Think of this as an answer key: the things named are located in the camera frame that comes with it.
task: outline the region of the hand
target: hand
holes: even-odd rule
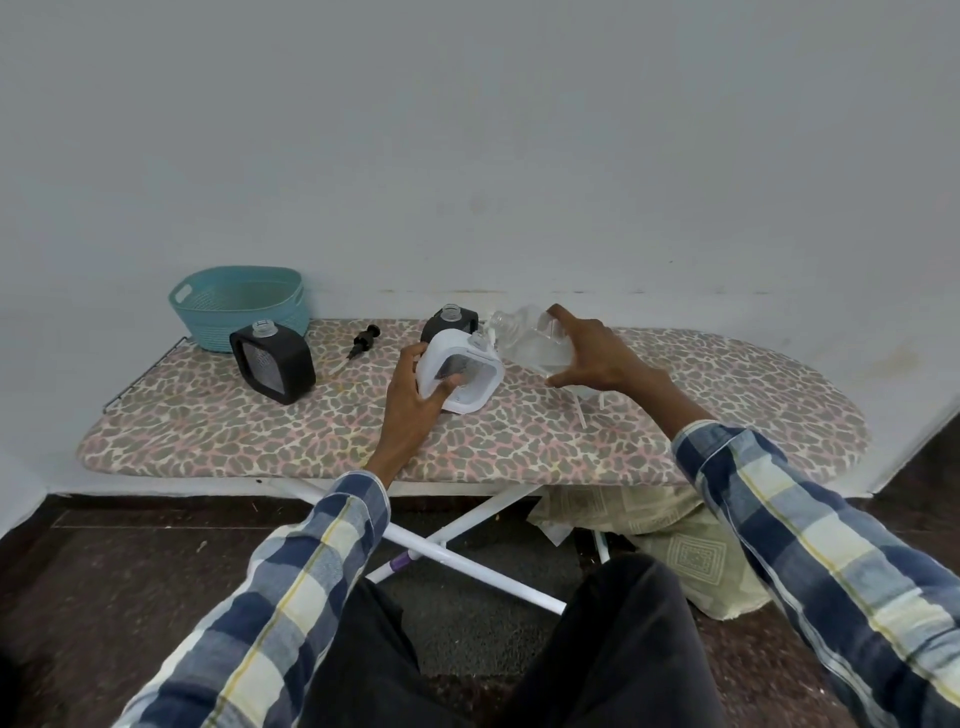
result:
[[[546,380],[551,387],[583,384],[602,392],[622,392],[636,399],[639,389],[670,382],[670,375],[643,362],[623,340],[596,319],[578,319],[559,303],[547,313],[564,327],[573,343],[569,369]]]
[[[453,394],[462,378],[449,376],[436,391],[424,399],[417,391],[416,357],[426,351],[426,344],[413,344],[400,352],[400,360],[394,370],[394,378],[387,387],[387,404],[383,413],[380,442],[367,463],[367,470],[380,478],[389,488],[396,474],[430,434],[430,429],[440,416],[446,398]]]

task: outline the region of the dark floor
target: dark floor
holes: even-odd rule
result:
[[[452,518],[438,507],[470,505],[400,498],[395,520],[428,533]],[[864,507],[960,570],[960,420]],[[270,529],[305,513],[305,505],[268,498],[48,499],[0,542],[0,645],[26,674],[16,726],[110,725],[194,623],[242,580]],[[591,539],[577,533],[553,548],[522,516],[515,509],[455,546],[565,598],[594,568]],[[392,547],[382,548],[374,561],[389,557]],[[523,564],[513,558],[521,550]],[[543,610],[425,560],[385,584],[405,607],[430,683],[481,722],[555,623]],[[697,615],[697,623],[731,726],[852,725],[773,608],[730,622]]]

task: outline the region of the ironing board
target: ironing board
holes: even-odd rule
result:
[[[308,478],[336,478],[360,467],[376,445],[387,385],[399,350],[419,339],[422,322],[374,321],[372,351],[334,378],[370,321],[315,320],[307,342],[318,384],[282,406],[244,383],[230,354],[189,340],[171,349],[105,408],[78,447],[101,473],[153,477],[263,477],[293,497],[316,502]],[[856,407],[816,371],[746,342],[689,329],[620,328],[645,360],[667,368],[718,418],[754,427],[811,479],[829,482],[851,468],[869,436]],[[542,485],[655,487],[684,482],[670,444],[634,403],[614,396],[583,402],[508,365],[491,401],[470,415],[443,414],[398,480],[497,483],[505,490],[422,538],[391,524],[385,538],[407,549],[369,575],[379,581],[420,556],[560,613],[564,604],[446,548],[446,543]],[[598,540],[603,553],[604,545]]]

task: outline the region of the gray mat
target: gray mat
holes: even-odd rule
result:
[[[450,513],[394,513],[394,523],[421,536],[454,518]],[[539,529],[518,518],[481,523],[449,546],[563,601],[583,579],[572,539],[555,547]],[[384,541],[369,570],[399,551]],[[381,586],[403,607],[403,627],[425,675],[518,675],[558,619],[429,559],[419,559]]]

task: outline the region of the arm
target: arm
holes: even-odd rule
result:
[[[615,389],[647,411],[857,721],[960,725],[960,579],[806,480],[762,435],[715,422],[600,322],[550,312],[577,357],[548,383]]]
[[[250,560],[247,580],[194,628],[127,704],[120,726],[288,728],[337,631],[344,603],[390,522],[387,488],[417,452],[459,383],[417,393],[415,357],[400,355],[380,442],[301,523],[283,526]]]

